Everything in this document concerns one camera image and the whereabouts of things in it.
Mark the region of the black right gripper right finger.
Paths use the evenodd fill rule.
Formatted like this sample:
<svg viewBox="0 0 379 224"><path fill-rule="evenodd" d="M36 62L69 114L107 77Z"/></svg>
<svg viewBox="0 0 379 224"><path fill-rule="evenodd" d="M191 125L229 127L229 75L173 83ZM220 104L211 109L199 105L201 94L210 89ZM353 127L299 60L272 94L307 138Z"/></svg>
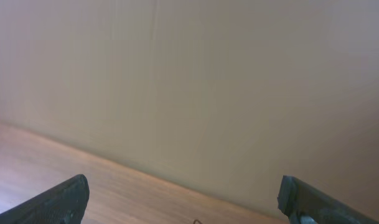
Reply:
<svg viewBox="0 0 379 224"><path fill-rule="evenodd" d="M379 224L296 177L285 175L278 194L278 209L290 224Z"/></svg>

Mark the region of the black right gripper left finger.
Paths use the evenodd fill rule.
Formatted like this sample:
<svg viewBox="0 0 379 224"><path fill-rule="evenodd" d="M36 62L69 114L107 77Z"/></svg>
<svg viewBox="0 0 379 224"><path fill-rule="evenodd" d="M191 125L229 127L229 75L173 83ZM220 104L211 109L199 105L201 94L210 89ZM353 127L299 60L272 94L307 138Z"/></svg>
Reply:
<svg viewBox="0 0 379 224"><path fill-rule="evenodd" d="M89 201L87 178L78 174L0 214L0 224L81 224Z"/></svg>

